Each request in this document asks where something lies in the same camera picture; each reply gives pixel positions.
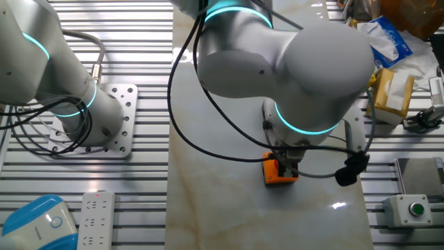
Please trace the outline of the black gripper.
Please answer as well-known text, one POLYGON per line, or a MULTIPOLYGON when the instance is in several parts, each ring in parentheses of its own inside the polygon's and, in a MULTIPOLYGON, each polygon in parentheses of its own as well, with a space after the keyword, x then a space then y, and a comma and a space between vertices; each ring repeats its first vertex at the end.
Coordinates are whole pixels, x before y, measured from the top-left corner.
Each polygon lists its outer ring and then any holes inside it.
POLYGON ((288 163, 288 168, 291 171, 292 177, 299 177, 298 173, 298 163, 302 161, 305 156, 304 149, 289 149, 289 145, 282 142, 280 139, 275 139, 274 146, 284 147, 284 149, 277 149, 275 152, 277 154, 276 168, 277 175, 284 176, 287 172, 287 168, 281 162, 288 163))

